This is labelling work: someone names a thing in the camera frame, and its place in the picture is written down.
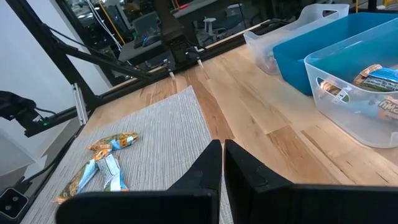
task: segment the gray placemat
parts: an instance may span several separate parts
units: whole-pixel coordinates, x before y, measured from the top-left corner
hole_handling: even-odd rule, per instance
[[[85,149],[97,139],[135,131],[140,138],[132,146],[114,152],[120,155],[124,182],[130,190],[165,190],[178,180],[210,143],[211,137],[193,88],[126,116],[115,123],[78,136],[37,197],[22,223],[55,223],[58,204],[54,198],[75,173],[93,156]],[[104,180],[97,173],[84,188],[102,191]],[[233,223],[222,183],[220,223]]]

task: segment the wooden table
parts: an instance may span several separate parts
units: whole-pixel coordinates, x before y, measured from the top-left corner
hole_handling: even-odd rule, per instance
[[[234,139],[296,183],[398,185],[398,150],[355,141],[313,98],[257,68],[244,45],[98,108],[82,134],[178,93],[197,95],[213,139]]]

